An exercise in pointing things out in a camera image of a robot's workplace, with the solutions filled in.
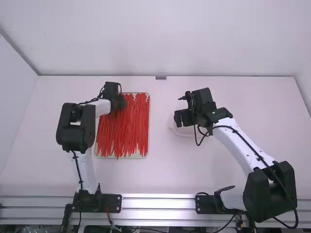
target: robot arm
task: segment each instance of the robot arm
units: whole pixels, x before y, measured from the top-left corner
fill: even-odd
[[[62,107],[56,141],[63,150],[73,153],[71,161],[78,180],[77,193],[86,190],[89,194],[95,194],[98,189],[91,155],[95,141],[95,119],[126,107],[124,96],[118,91],[119,85],[106,82],[97,98],[79,104],[64,103]]]
[[[247,176],[244,191],[230,186],[216,191],[212,198],[209,196],[198,199],[214,202],[210,209],[216,209],[217,213],[246,211],[256,222],[294,209],[297,226],[297,197],[292,166],[286,161],[276,162],[261,150],[241,130],[227,109],[216,107],[209,88],[187,91],[180,100],[186,100],[188,108],[175,111],[177,127],[193,126],[195,130],[197,124],[206,128],[209,135],[214,135],[231,152]],[[199,211],[197,209],[197,213],[211,212],[208,210],[204,213],[201,208]]]

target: metal bracket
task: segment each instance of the metal bracket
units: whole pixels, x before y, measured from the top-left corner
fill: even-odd
[[[72,212],[83,213],[120,213],[122,204],[121,194],[99,194],[96,196],[95,202],[83,202],[79,201],[78,197],[73,199]]]
[[[229,210],[221,208],[220,206],[217,206],[217,199],[214,195],[210,196],[203,196],[199,195],[195,198],[195,211],[199,215],[211,215],[211,214],[235,214],[236,210]]]

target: aluminum rail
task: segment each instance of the aluminum rail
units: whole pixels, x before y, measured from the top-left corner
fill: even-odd
[[[195,195],[189,194],[122,194],[122,211],[110,214],[114,223],[123,226],[197,226],[221,227],[232,215],[198,215]],[[60,225],[70,196],[0,196],[0,224]],[[298,200],[299,228],[311,228],[311,200]],[[294,213],[279,219],[294,225]],[[244,225],[248,226],[246,216]],[[79,213],[72,213],[70,225],[77,225]],[[106,225],[104,213],[82,213],[81,226]],[[229,227],[235,227],[235,221]],[[257,227],[283,227],[273,219],[256,223]]]

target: wire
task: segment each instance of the wire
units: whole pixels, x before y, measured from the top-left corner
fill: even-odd
[[[199,192],[199,193],[197,193],[195,196],[199,196],[199,195],[201,195],[201,194],[204,194],[204,195],[206,195],[206,196],[209,196],[209,194],[206,193],[206,192]]]
[[[196,139],[195,125],[193,125],[193,129],[194,129],[194,139],[195,139],[195,143],[196,143],[196,145],[199,147],[199,146],[202,144],[204,138],[209,136],[209,132],[206,132],[205,134],[203,134],[202,132],[199,131],[199,132],[203,135],[203,137],[201,138],[201,141],[198,143],[198,140]]]
[[[120,86],[120,93],[119,93],[119,95],[121,95],[122,94],[122,87],[121,87],[120,83],[118,83],[118,85]]]
[[[133,231],[131,231],[131,233],[134,233],[138,228],[139,226],[137,226]]]
[[[135,229],[135,230],[148,230],[148,231],[159,232],[159,233],[167,233],[167,232],[155,230],[155,229],[152,229],[152,228],[146,228],[146,227],[136,227],[136,228],[134,228],[134,227],[127,227],[127,228],[128,229]]]
[[[246,141],[246,139],[235,129],[233,129],[232,127],[230,126],[227,126],[227,125],[217,125],[217,126],[214,126],[213,129],[216,129],[216,128],[228,128],[228,129],[231,129],[233,133],[236,133],[241,139],[243,142],[245,142],[245,144],[254,152],[254,154],[262,161],[263,164],[265,164],[265,166],[268,168],[269,172],[272,174],[273,178],[277,181],[277,183],[281,186],[283,192],[285,193],[285,197],[286,199],[290,202],[290,204],[292,205],[292,208],[293,208],[293,211],[294,211],[294,214],[295,214],[295,224],[293,226],[289,226],[287,225],[286,223],[282,222],[281,220],[279,220],[278,218],[276,217],[273,217],[274,220],[278,221],[280,224],[282,224],[283,226],[289,228],[289,229],[295,229],[297,228],[298,224],[299,224],[299,218],[298,218],[298,213],[297,213],[297,210],[296,210],[296,207],[293,203],[293,200],[290,196],[290,194],[288,193],[288,190],[287,188],[284,186],[284,184],[282,183],[282,181],[279,179],[279,177],[273,172],[273,170],[271,169],[271,167],[266,163],[266,161],[263,159],[262,156],[260,156],[257,151],[248,143],[248,141]]]
[[[200,126],[199,126],[199,125],[197,126],[197,129],[198,129],[198,131],[199,131],[200,134],[204,135],[204,133],[202,133],[202,131],[200,130]]]
[[[223,226],[223,227],[221,227],[220,229],[218,229],[218,230],[216,230],[216,231],[214,231],[214,232],[208,232],[208,233],[218,233],[218,232],[221,232],[224,228],[226,228],[229,224],[230,224],[230,222],[232,222],[232,220],[233,220],[233,218],[235,217],[235,215],[236,214],[234,214],[232,217],[231,217],[231,219]],[[204,232],[196,232],[196,231],[190,231],[191,233],[204,233]]]
[[[231,219],[230,219],[223,227],[221,227],[220,229],[218,229],[218,230],[216,230],[216,231],[214,231],[214,232],[212,232],[212,233],[221,232],[224,228],[226,228],[226,227],[230,224],[230,222],[234,219],[235,215],[236,215],[236,214],[234,214],[234,215],[231,217]]]
[[[79,169],[79,164],[78,164],[78,157],[76,155],[76,152],[74,152],[74,150],[72,150],[72,153],[73,153],[73,159],[75,160],[76,162],[76,167],[77,167],[77,171],[78,171],[78,176],[79,176],[79,183],[80,183],[80,195],[81,195],[81,192],[83,190],[83,181],[82,181],[82,178],[81,178],[81,173],[80,173],[80,169]],[[80,224],[81,224],[81,217],[82,217],[82,213],[81,213],[81,208],[80,208],[80,213],[79,213],[79,223],[78,223],[78,230],[80,228]]]
[[[199,192],[199,193],[197,193],[196,195],[195,195],[195,198],[197,198],[199,195],[206,195],[206,196],[209,196],[209,194],[208,193],[206,193],[206,192]],[[212,233],[218,233],[218,232],[220,232],[220,231],[222,231],[224,228],[226,228],[229,224],[230,224],[230,222],[233,220],[233,218],[235,217],[235,215],[236,214],[234,214],[232,217],[231,217],[231,219],[223,226],[223,227],[221,227],[219,230],[217,230],[217,231],[215,231],[215,232],[212,232]]]

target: black cable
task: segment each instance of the black cable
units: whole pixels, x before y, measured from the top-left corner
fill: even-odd
[[[195,195],[195,198],[197,198],[199,195],[206,195],[206,196],[209,196],[209,194],[208,193],[206,193],[206,192],[199,192],[199,193],[197,193],[196,195]],[[223,227],[221,227],[219,230],[217,230],[217,231],[215,231],[215,232],[212,232],[212,233],[218,233],[218,232],[220,232],[220,231],[222,231],[224,228],[226,228],[229,224],[230,224],[230,222],[233,220],[233,218],[235,217],[235,215],[236,214],[234,214],[232,217],[231,217],[231,219],[223,226]]]
[[[221,232],[224,228],[226,228],[230,222],[232,222],[233,218],[235,217],[236,214],[234,214],[231,219],[223,226],[221,227],[220,229],[214,231],[214,232],[206,232],[206,233],[218,233],[218,232]],[[196,232],[196,231],[190,231],[191,233],[204,233],[204,232]]]
[[[121,95],[122,94],[122,87],[121,87],[120,83],[118,83],[118,85],[120,86],[120,93],[119,93],[119,95]]]
[[[195,125],[193,125],[193,129],[194,129],[194,139],[195,139],[195,143],[197,146],[200,146],[204,140],[205,137],[209,136],[209,132],[206,132],[205,134],[203,134],[203,137],[201,138],[201,141],[198,143],[198,140],[196,139],[196,130],[195,130]]]
[[[148,231],[153,231],[153,232],[159,232],[159,233],[168,233],[168,232],[163,232],[163,231],[159,231],[159,230],[155,230],[155,229],[152,229],[152,228],[146,228],[146,227],[127,227],[129,229],[135,229],[135,230],[148,230]]]
[[[198,131],[199,131],[200,134],[202,134],[202,135],[205,134],[205,133],[203,133],[203,132],[200,130],[200,126],[199,126],[199,125],[197,126],[197,129],[198,129]]]
[[[206,195],[206,196],[209,196],[209,194],[206,193],[206,192],[199,192],[199,193],[197,193],[197,194],[195,195],[195,197],[196,197],[196,196],[199,196],[199,195],[201,195],[201,194]]]
[[[138,228],[139,226],[137,226],[133,231],[131,231],[131,233],[134,233]]]
[[[79,169],[79,164],[78,164],[78,157],[76,155],[76,152],[74,152],[74,150],[72,150],[72,153],[73,153],[73,159],[75,160],[76,162],[76,167],[77,167],[77,171],[78,171],[78,176],[79,176],[79,183],[80,183],[80,195],[81,195],[81,192],[83,190],[83,181],[82,181],[82,178],[81,178],[81,173],[80,173],[80,169]],[[81,208],[80,208],[80,213],[79,213],[79,223],[78,223],[78,230],[80,228],[80,224],[81,224],[81,217],[82,217],[82,213],[81,213]]]
[[[245,142],[245,144],[254,152],[254,154],[262,161],[263,164],[265,164],[265,166],[268,168],[268,170],[270,171],[270,173],[272,174],[273,178],[277,181],[277,183],[281,186],[284,194],[285,194],[285,197],[286,199],[290,202],[290,204],[292,205],[292,208],[293,208],[293,211],[294,211],[294,214],[295,214],[295,224],[293,226],[289,226],[287,225],[286,223],[282,222],[281,220],[279,220],[278,218],[274,217],[273,219],[278,221],[280,224],[282,224],[283,226],[289,228],[289,229],[295,229],[297,228],[298,224],[299,224],[299,218],[298,218],[298,213],[297,213],[297,210],[295,208],[295,205],[293,203],[293,200],[290,196],[290,194],[288,193],[288,190],[287,188],[284,186],[284,184],[282,183],[282,181],[277,177],[277,175],[273,172],[273,170],[270,168],[270,166],[266,163],[266,161],[263,159],[262,156],[260,156],[257,151],[248,143],[248,141],[246,141],[246,139],[235,129],[233,129],[232,127],[230,126],[227,126],[227,125],[217,125],[217,126],[214,126],[213,129],[216,129],[216,128],[228,128],[228,129],[231,129],[233,133],[236,133],[241,139],[243,142]]]

